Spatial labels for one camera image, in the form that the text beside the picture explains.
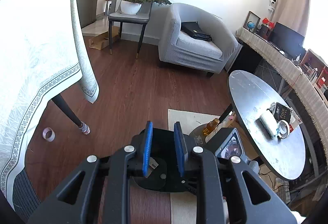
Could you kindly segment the black printed box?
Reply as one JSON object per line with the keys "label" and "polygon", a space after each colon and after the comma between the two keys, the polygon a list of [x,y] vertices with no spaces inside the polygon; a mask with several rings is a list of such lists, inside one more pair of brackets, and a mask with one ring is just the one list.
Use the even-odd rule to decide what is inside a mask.
{"label": "black printed box", "polygon": [[292,110],[290,107],[282,105],[281,103],[275,103],[273,107],[273,116],[277,121],[284,120],[288,124],[291,121]]}

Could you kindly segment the beige fringed desk cloth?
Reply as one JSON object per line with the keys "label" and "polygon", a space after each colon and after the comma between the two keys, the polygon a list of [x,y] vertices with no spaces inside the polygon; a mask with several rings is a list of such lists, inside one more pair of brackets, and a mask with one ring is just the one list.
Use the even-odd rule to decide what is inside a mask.
{"label": "beige fringed desk cloth", "polygon": [[306,75],[277,49],[247,29],[239,28],[236,37],[261,55],[294,90],[311,117],[320,136],[323,150],[327,154],[327,106]]}

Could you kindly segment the potted green bonsai plant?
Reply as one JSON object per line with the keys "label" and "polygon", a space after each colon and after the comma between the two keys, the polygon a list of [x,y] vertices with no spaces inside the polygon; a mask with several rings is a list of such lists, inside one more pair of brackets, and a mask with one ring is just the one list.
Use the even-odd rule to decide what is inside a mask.
{"label": "potted green bonsai plant", "polygon": [[158,5],[170,5],[169,0],[122,0],[120,11],[124,15],[136,15],[144,3],[157,3]]}

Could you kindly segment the patterned green tablecloth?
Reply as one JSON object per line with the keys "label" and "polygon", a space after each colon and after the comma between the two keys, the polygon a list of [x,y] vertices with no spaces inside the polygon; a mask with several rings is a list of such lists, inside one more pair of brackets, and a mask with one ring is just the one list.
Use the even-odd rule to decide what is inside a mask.
{"label": "patterned green tablecloth", "polygon": [[76,0],[1,0],[1,191],[10,199],[27,146],[49,100],[79,84],[99,86]]}

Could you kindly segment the small blue globe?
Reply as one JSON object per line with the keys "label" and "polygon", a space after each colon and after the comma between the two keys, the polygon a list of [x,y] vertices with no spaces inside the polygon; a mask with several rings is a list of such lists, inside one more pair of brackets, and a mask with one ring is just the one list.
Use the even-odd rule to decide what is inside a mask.
{"label": "small blue globe", "polygon": [[247,22],[247,28],[250,32],[254,32],[255,26],[256,25],[252,21]]}

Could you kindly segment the blue white wipes packet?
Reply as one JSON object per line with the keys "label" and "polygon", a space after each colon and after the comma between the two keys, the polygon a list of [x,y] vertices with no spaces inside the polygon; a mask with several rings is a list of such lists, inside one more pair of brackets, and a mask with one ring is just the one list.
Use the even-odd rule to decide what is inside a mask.
{"label": "blue white wipes packet", "polygon": [[279,133],[278,124],[273,114],[269,110],[266,110],[264,113],[261,114],[259,119],[268,134],[270,135],[270,137],[272,139],[277,137]]}

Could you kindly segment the white tape roll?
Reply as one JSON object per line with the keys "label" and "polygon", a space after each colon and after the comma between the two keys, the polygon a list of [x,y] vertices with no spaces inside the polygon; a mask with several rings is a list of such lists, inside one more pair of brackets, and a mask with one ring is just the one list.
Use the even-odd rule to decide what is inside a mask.
{"label": "white tape roll", "polygon": [[281,139],[286,139],[290,134],[290,125],[285,120],[280,120],[277,123],[277,136]]}

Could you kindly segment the black trash bin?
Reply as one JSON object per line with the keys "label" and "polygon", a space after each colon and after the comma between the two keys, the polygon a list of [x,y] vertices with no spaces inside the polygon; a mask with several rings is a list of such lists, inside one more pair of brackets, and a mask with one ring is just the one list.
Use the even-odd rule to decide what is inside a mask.
{"label": "black trash bin", "polygon": [[[246,161],[246,154],[240,136],[235,128],[222,128],[214,133],[208,142],[203,134],[204,125],[195,128],[189,136],[195,141],[194,145],[210,150],[216,157],[229,159],[238,156]],[[146,190],[159,192],[185,192],[196,194],[197,178],[180,176],[175,153],[173,132],[154,129],[150,166],[146,177],[134,177],[135,183]]]}

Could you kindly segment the framed picture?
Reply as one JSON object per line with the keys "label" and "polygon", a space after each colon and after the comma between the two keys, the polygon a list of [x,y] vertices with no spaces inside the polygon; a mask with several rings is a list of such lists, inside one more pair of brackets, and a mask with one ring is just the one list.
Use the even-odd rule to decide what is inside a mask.
{"label": "framed picture", "polygon": [[243,28],[247,29],[251,33],[254,33],[257,30],[260,20],[261,19],[260,17],[258,17],[258,15],[254,14],[252,11],[249,11],[244,22]]}

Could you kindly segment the amber glass bottle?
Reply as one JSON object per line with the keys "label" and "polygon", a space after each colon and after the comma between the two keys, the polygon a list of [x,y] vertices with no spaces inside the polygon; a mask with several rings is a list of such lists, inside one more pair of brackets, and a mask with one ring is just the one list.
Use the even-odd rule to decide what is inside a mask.
{"label": "amber glass bottle", "polygon": [[203,135],[204,136],[208,136],[210,133],[212,133],[217,128],[217,126],[219,125],[219,123],[220,123],[220,120],[218,118],[214,118],[203,129]]}

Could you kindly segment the flat cardboard box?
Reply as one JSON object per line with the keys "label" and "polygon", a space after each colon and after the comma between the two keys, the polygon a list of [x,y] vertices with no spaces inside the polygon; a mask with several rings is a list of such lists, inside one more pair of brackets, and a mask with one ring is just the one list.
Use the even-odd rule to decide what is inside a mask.
{"label": "flat cardboard box", "polygon": [[[119,32],[120,28],[117,26],[112,26],[112,43],[115,43],[119,40]],[[97,36],[94,36],[88,40],[88,45],[90,48],[96,49],[96,50],[102,50],[109,46],[108,41],[108,32],[104,32],[102,34],[99,34]]]}

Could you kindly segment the black computer monitor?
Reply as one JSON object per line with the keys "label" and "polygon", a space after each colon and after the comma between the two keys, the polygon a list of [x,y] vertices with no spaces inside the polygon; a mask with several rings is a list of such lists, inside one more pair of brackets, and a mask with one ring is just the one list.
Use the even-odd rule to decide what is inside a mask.
{"label": "black computer monitor", "polygon": [[303,48],[304,39],[303,35],[279,22],[275,24],[269,36],[270,42],[293,59],[298,56],[302,59],[306,54],[306,50]]}

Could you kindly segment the grey dining chair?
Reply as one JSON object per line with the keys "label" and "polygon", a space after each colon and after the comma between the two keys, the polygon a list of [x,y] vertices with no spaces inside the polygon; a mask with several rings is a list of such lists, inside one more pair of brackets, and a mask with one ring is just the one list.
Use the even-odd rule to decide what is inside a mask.
{"label": "grey dining chair", "polygon": [[138,42],[138,49],[136,59],[138,59],[140,49],[142,46],[145,29],[150,20],[152,2],[132,3],[121,0],[119,7],[116,10],[115,6],[111,6],[114,11],[108,15],[108,43],[110,54],[112,54],[112,26],[114,22],[120,23],[119,38],[122,36],[122,27],[124,23],[138,24],[142,26],[140,39]]}

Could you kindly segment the beige curtain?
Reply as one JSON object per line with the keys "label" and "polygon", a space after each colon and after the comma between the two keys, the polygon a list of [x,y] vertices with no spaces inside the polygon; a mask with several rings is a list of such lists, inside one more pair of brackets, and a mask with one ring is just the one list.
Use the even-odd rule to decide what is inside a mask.
{"label": "beige curtain", "polygon": [[277,0],[272,21],[304,36],[308,27],[309,9],[310,0]]}

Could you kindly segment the tape roll on floor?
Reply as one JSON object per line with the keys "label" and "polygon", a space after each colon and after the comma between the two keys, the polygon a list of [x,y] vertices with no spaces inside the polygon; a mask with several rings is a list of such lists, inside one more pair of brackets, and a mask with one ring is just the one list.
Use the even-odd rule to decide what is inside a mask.
{"label": "tape roll on floor", "polygon": [[56,135],[55,135],[55,132],[50,127],[46,127],[42,131],[42,137],[47,142],[52,142],[52,141],[54,141]]}

